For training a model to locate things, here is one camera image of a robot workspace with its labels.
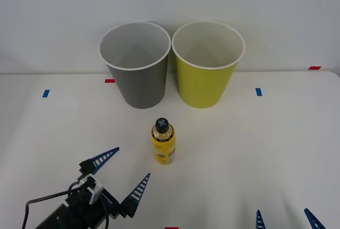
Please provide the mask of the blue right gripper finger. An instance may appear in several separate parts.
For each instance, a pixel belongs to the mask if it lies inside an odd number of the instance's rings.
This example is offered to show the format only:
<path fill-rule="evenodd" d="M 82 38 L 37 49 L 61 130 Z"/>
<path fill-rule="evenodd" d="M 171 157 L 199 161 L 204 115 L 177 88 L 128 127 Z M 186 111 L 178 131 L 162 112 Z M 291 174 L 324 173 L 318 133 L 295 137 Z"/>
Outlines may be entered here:
<path fill-rule="evenodd" d="M 256 213 L 256 229 L 266 229 L 260 210 Z"/>
<path fill-rule="evenodd" d="M 308 209 L 304 209 L 304 213 L 311 225 L 312 229 L 326 229 L 323 224 L 316 218 L 316 216 Z"/>

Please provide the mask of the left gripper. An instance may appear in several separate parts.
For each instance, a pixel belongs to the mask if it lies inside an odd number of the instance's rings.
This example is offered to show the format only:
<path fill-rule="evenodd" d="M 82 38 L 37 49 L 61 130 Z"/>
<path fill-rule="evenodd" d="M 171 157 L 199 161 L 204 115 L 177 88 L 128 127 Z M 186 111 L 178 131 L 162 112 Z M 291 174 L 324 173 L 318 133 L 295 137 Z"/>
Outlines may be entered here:
<path fill-rule="evenodd" d="M 83 189 L 70 194 L 64 204 L 81 220 L 103 220 L 108 215 L 115 217 L 114 212 L 119 213 L 119 202 L 104 188 L 92 174 L 96 174 L 103 165 L 118 151 L 119 147 L 108 150 L 93 158 L 82 161 L 80 173 L 88 174 L 80 180 L 80 186 L 86 185 Z M 121 202 L 120 215 L 124 218 L 132 218 L 138 208 L 147 183 L 150 178 L 148 173 L 143 180 L 131 191 L 131 193 Z"/>

